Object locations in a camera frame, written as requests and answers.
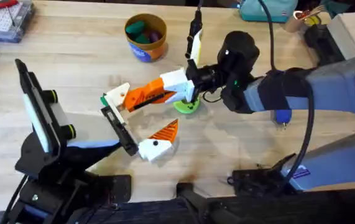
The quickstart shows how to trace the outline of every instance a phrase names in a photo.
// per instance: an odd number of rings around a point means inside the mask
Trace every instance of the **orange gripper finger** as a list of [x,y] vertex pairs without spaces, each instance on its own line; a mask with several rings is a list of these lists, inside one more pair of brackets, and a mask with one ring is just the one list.
[[132,112],[135,110],[135,106],[163,93],[165,96],[151,103],[164,103],[167,99],[175,94],[175,92],[166,92],[164,90],[164,82],[162,81],[162,78],[157,78],[156,80],[146,84],[144,87],[129,91],[126,94],[123,106],[129,112]]
[[172,121],[166,127],[159,130],[157,133],[153,134],[149,139],[157,139],[157,140],[168,140],[171,143],[175,141],[176,135],[178,131],[178,119]]

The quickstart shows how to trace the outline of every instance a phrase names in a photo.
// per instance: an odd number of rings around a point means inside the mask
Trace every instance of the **green object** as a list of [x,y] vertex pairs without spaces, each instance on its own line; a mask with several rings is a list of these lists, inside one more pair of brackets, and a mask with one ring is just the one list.
[[200,106],[200,99],[196,99],[194,103],[186,103],[185,101],[174,102],[173,106],[175,109],[183,114],[194,113],[196,109]]
[[139,44],[150,44],[151,41],[148,37],[146,37],[144,34],[140,34],[134,41],[136,41]]
[[144,21],[137,21],[126,27],[126,32],[132,35],[139,35],[145,27]]
[[107,101],[105,100],[105,97],[104,97],[104,96],[105,96],[105,94],[103,94],[103,96],[100,97],[100,100],[101,100],[101,102],[103,103],[104,106],[109,106],[108,103],[107,103]]

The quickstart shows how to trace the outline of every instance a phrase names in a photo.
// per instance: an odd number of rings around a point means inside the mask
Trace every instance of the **blue label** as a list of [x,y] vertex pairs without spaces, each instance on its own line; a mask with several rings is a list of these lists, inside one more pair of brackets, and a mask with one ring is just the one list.
[[310,175],[310,171],[303,165],[300,165],[299,167],[297,167],[297,170],[295,172],[295,174],[293,175],[294,179],[297,179],[299,177],[304,177]]
[[138,48],[138,46],[129,42],[130,48],[132,49],[134,55],[142,62],[151,62],[151,56],[143,51],[142,49]]

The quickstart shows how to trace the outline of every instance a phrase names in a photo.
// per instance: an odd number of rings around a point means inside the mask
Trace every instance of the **yellow ring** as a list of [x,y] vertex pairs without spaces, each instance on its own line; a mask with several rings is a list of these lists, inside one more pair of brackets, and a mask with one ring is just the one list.
[[55,96],[55,92],[54,90],[51,90],[52,93],[53,93],[53,100],[54,100],[54,103],[57,103],[57,97]]
[[70,129],[71,129],[72,138],[75,138],[75,132],[74,132],[74,130],[73,130],[72,125],[71,125],[71,124],[69,124],[69,125],[68,125],[68,127],[70,127]]

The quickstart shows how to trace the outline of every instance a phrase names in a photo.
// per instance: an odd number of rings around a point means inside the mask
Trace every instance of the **red object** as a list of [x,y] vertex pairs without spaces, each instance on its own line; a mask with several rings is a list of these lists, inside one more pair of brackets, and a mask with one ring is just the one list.
[[17,0],[2,0],[0,1],[0,9],[15,6],[16,4],[18,4]]

